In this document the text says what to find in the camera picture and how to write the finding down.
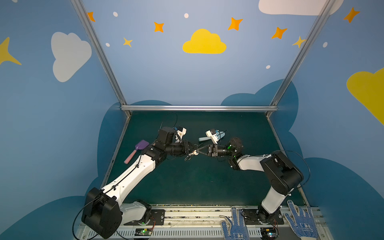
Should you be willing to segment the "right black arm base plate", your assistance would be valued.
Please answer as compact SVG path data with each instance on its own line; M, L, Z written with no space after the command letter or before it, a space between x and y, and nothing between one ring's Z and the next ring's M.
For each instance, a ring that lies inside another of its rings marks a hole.
M242 209L242 216L246 225L283 225L283 215L278 209L275 213L269 214L262 209Z

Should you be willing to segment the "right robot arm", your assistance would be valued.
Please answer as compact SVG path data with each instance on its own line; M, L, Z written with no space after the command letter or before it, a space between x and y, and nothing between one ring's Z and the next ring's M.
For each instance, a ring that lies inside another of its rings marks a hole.
M208 157L229 157L234 170L259 171L266 174L270 190L259 205L259 213L270 217L277 213L286 197L304 180L303 173L281 150L267 155L251 156L243 154L243 142L232 138L226 145L213 143L194 150L196 154Z

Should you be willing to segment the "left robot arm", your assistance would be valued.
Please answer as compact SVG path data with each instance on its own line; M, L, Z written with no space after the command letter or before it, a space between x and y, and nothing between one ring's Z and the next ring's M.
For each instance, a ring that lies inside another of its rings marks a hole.
M195 151L195 146L183 139L186 132L183 127L162 127L152 144L140 141L136 150L141 153L127 170L101 189L93 188L87 193L85 206L78 213L82 223L104 239L111 237L122 223L149 223L151 205L137 200L124 207L123 202L168 155L182 157Z

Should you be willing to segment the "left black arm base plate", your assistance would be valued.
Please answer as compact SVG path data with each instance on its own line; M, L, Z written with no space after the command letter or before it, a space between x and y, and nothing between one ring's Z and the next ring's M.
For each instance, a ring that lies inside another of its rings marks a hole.
M143 219L138 221L123 221L124 226L163 226L165 221L165 210L163 209L154 209L150 213L145 214Z

